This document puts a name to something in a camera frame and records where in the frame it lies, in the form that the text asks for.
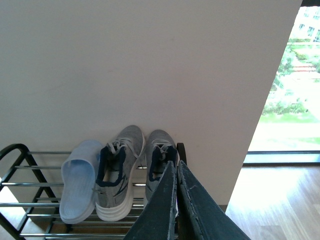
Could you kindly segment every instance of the glass window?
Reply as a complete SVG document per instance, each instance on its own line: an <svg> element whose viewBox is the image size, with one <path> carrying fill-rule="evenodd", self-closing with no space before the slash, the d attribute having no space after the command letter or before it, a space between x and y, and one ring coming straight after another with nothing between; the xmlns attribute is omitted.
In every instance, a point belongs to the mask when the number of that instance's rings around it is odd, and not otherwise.
<svg viewBox="0 0 320 240"><path fill-rule="evenodd" d="M301 7L249 151L320 150L320 20Z"/></svg>
<svg viewBox="0 0 320 240"><path fill-rule="evenodd" d="M310 26L309 29L308 29L307 35L308 35L309 37L311 37L312 34L314 33L314 30L315 30L315 28Z"/></svg>

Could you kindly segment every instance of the sneaker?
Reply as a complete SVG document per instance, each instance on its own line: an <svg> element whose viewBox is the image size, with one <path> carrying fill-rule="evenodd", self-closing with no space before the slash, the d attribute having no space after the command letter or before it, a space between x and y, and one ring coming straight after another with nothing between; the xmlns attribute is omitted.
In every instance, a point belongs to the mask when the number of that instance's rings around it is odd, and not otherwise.
<svg viewBox="0 0 320 240"><path fill-rule="evenodd" d="M100 219L118 221L130 212L134 200L133 171L144 146L142 131L131 125L101 150L94 189L97 192L96 213Z"/></svg>
<svg viewBox="0 0 320 240"><path fill-rule="evenodd" d="M145 145L146 183L144 207L150 201L152 194L158 186L168 161L173 161L176 167L179 154L175 142L170 135L163 130L153 131Z"/></svg>

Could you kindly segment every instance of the white sole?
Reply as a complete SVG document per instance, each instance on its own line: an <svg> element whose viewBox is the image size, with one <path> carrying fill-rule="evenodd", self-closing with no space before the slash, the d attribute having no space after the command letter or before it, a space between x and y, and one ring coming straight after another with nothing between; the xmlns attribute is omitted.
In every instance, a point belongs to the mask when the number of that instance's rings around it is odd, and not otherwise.
<svg viewBox="0 0 320 240"><path fill-rule="evenodd" d="M142 142L142 148L141 148L141 152L139 154L139 157L143 153L143 150L146 145L145 136L143 134L142 134L142 139L143 139L143 142ZM133 176L134 170L137 168L138 159L139 158L137 158L135 160L135 162L131 168L130 177L129 177L129 181L128 181L128 189L126 191L124 201L120 205L115 206L115 207L102 207L98 203L95 203L96 214L98 215L98 217L101 220L106 221L106 222L119 221L119 220L125 218L128 215L128 213L130 212L132 204L134 202L132 176Z"/></svg>

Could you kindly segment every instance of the slipper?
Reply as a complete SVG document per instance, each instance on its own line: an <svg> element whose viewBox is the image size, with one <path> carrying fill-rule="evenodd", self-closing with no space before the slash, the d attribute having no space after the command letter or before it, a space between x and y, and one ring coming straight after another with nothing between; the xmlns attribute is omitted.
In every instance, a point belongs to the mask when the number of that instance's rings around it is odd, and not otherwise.
<svg viewBox="0 0 320 240"><path fill-rule="evenodd" d="M95 187L102 148L103 145L96 140L83 141L62 164L64 187L59 212L66 224L82 222L95 209L92 188Z"/></svg>

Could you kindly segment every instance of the floor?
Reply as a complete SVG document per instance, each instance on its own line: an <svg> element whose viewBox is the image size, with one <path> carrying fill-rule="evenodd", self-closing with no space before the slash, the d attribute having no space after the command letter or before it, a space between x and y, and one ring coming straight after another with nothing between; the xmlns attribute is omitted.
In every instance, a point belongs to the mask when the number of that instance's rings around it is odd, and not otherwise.
<svg viewBox="0 0 320 240"><path fill-rule="evenodd" d="M320 167L243 167L226 214L252 240L319 240Z"/></svg>

